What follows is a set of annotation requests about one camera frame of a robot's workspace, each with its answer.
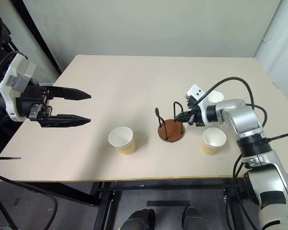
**paper cup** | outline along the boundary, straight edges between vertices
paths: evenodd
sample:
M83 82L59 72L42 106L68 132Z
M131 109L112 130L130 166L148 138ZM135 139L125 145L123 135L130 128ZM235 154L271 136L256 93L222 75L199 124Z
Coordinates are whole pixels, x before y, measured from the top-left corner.
M203 132L202 149L208 155L214 155L226 142L225 133L215 127L210 127Z
M212 103L218 103L224 100L224 95L219 91L213 90L210 94L208 94L207 98L208 98L208 101Z
M124 155L131 155L135 150L133 132L128 127L118 127L108 136L109 143Z

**gray floor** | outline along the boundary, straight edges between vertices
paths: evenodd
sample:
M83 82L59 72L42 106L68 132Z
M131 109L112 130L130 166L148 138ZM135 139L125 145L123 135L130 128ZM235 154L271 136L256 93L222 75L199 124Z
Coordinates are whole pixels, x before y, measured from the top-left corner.
M68 186L89 192L91 183L69 183ZM0 182L0 198L17 226L22 230L43 229L52 212L51 201L41 194L14 185ZM124 191L113 229L118 229L134 211L145 208L148 200L189 200L205 219L209 229L227 229L225 203L221 190L180 190L180 191ZM91 230L97 215L97 207L78 204L58 198L59 209L52 230ZM258 207L245 203L251 218L258 224ZM179 230L181 215L185 207L151 207L156 212L156 230ZM0 212L0 227L7 225Z

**table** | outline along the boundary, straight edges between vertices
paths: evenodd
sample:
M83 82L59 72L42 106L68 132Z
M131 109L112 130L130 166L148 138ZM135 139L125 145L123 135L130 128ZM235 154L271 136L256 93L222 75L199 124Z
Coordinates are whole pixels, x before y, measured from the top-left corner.
M53 115L75 114L92 121L78 127L41 128L26 120L0 154L21 160L0 161L0 175L55 193L66 189L64 194L60 192L62 196L95 204L96 200L84 194L62 189L64 185L58 182L230 178L240 152L227 126L214 124L228 140L220 152L208 156L201 151L205 127L185 125L186 133L180 141L162 141L157 134L155 108L164 119L172 118L174 101L187 110L184 95L192 84L207 91L231 76L245 79L255 103L268 112L267 137L287 133L288 100L254 58L77 55L55 85L85 91L92 99L54 99ZM238 81L226 82L217 90L225 100L250 101ZM117 153L108 143L109 132L119 126L134 131L136 151L131 156ZM288 137L271 145L288 173ZM92 192L96 194L100 186L95 183ZM106 191L107 201L111 191Z

